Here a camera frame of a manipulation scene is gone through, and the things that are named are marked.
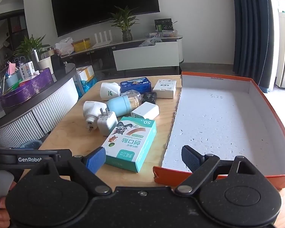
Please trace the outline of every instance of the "blue box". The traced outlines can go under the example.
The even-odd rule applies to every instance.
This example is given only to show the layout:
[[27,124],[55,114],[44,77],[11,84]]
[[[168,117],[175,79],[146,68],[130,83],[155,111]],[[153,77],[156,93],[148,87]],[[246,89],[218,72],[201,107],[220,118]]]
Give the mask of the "blue box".
[[121,92],[124,93],[129,90],[135,90],[140,92],[140,94],[144,94],[147,92],[151,92],[151,82],[146,78],[139,78],[129,81],[123,81],[120,83]]

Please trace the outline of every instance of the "pink card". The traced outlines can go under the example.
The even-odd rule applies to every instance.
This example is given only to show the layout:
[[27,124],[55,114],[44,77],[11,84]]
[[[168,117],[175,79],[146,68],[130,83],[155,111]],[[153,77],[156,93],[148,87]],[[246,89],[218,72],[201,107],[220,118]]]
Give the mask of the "pink card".
[[11,75],[11,74],[15,73],[15,67],[16,67],[15,63],[9,63],[9,65],[8,65],[8,75]]

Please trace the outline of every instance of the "white router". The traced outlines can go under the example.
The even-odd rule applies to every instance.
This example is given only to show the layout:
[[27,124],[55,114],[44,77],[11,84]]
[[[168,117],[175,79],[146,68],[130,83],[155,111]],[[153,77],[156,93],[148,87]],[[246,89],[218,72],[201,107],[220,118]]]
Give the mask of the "white router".
[[99,33],[99,38],[100,38],[100,42],[99,42],[98,38],[97,38],[97,33],[95,33],[96,44],[93,45],[93,48],[97,47],[97,46],[108,45],[109,43],[111,43],[113,41],[111,30],[109,30],[110,40],[108,40],[107,31],[104,31],[104,36],[105,37],[104,37],[104,41],[103,41],[102,34],[101,34],[101,32]]

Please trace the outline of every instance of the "blue gripper pad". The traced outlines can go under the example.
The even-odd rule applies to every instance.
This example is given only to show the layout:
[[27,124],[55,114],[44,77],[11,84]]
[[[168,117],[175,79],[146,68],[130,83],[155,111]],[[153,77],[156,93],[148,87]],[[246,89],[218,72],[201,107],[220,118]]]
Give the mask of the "blue gripper pad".
[[197,170],[205,162],[205,157],[188,145],[183,146],[181,158],[192,172]]
[[105,159],[105,149],[100,146],[89,155],[85,156],[85,165],[93,174],[95,174],[105,163]]

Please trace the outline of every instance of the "yellow box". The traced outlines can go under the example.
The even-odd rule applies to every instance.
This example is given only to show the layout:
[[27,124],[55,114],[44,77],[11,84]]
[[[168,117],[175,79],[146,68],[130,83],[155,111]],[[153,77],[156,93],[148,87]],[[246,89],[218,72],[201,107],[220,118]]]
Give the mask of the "yellow box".
[[91,47],[90,38],[83,39],[80,41],[76,41],[73,43],[73,46],[74,46],[75,52],[81,51],[81,50],[86,50],[86,49]]

